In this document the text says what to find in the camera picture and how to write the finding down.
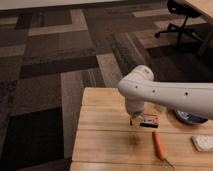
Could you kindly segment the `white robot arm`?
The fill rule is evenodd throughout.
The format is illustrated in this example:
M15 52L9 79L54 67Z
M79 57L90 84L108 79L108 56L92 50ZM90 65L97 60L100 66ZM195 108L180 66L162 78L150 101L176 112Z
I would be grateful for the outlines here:
M213 83L158 82L152 70L138 65L118 83L131 119L142 117L145 103L154 103L213 120Z

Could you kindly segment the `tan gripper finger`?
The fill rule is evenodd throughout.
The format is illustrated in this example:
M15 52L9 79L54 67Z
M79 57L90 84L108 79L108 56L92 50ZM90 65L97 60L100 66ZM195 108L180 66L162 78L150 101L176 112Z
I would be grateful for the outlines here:
M142 123L142 121L143 121L143 116L142 115L138 115L136 117L136 126L140 127L140 124Z
M130 124L130 126L133 126L133 125L134 125L134 120L135 120L134 117L130 117L130 119L129 119L129 124Z

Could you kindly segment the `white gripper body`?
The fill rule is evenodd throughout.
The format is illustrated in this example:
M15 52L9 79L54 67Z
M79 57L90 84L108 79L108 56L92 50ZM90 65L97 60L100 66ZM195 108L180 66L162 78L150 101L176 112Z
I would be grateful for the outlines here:
M143 101L136 101L136 100L125 100L125 107L127 113L132 117L138 117L143 114L144 112L144 102Z

